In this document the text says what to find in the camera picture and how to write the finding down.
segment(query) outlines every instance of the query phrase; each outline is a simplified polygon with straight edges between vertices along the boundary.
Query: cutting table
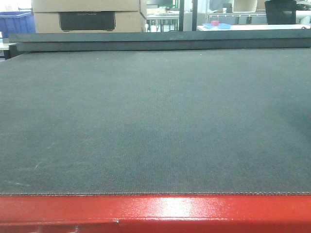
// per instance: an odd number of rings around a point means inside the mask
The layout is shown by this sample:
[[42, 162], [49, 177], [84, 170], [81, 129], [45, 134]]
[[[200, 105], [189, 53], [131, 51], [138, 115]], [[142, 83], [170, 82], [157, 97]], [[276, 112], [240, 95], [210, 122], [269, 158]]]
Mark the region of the cutting table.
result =
[[310, 49], [0, 63], [1, 232], [310, 232]]

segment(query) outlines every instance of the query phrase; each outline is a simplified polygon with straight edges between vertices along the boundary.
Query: cardboard box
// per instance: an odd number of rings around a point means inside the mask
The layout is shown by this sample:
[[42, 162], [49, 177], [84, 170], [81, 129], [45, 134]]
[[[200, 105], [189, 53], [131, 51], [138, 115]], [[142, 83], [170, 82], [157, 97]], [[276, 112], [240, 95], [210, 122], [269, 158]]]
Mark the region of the cardboard box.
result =
[[264, 6], [264, 2], [267, 1], [267, 0], [258, 0], [257, 2], [257, 9], [258, 10], [264, 10], [266, 9], [266, 7]]
[[146, 16], [146, 0], [32, 0], [33, 12], [140, 11]]
[[233, 12], [255, 12], [257, 0], [234, 0]]
[[98, 32], [145, 32], [146, 19], [138, 11], [136, 12], [115, 12], [116, 27], [111, 31], [103, 30], [74, 30], [63, 31], [60, 25], [58, 12], [35, 13], [35, 26], [37, 33], [98, 33]]

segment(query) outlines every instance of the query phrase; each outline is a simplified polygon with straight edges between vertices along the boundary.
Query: black object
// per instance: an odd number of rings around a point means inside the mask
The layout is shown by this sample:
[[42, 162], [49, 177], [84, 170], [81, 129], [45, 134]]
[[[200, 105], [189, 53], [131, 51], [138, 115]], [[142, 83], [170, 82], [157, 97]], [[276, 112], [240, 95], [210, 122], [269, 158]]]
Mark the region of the black object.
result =
[[185, 0], [179, 2], [179, 31], [184, 31], [184, 18], [185, 18]]
[[268, 24], [296, 24], [296, 1], [269, 0], [265, 8]]
[[311, 194], [309, 57], [104, 51], [2, 62], [0, 194]]
[[10, 45], [8, 52], [9, 52], [9, 56], [10, 56], [9, 58], [17, 57], [17, 56], [25, 53], [25, 52], [22, 52], [22, 51], [18, 51], [17, 44]]
[[197, 22], [198, 22], [198, 0], [193, 0], [192, 31], [196, 31]]
[[60, 12], [60, 26], [63, 31], [114, 30], [115, 12]]
[[299, 4], [297, 4], [297, 10], [298, 11], [310, 11], [311, 5], [301, 4], [301, 2], [299, 2]]
[[227, 13], [232, 13], [232, 4], [231, 3], [224, 3], [223, 8], [227, 9]]

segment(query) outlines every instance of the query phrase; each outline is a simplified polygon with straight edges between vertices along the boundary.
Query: black chair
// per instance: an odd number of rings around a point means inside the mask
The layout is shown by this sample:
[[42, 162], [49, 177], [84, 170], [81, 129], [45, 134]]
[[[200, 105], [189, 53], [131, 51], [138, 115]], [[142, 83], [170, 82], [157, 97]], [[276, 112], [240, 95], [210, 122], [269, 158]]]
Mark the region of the black chair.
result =
[[296, 1], [269, 0], [264, 4], [268, 24], [296, 24]]

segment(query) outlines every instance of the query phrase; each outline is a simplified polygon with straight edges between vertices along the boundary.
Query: red table edge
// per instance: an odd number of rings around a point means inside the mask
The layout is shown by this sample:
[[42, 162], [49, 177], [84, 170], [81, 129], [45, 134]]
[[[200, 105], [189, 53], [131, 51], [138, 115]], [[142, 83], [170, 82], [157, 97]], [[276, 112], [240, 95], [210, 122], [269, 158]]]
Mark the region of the red table edge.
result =
[[0, 196], [0, 232], [27, 226], [105, 224], [114, 228], [122, 223], [127, 224], [128, 232], [137, 231], [130, 229], [138, 223], [162, 227], [178, 223], [182, 229], [192, 223], [230, 225], [231, 229], [237, 224], [251, 229], [286, 226], [294, 227], [295, 232], [311, 232], [311, 195]]

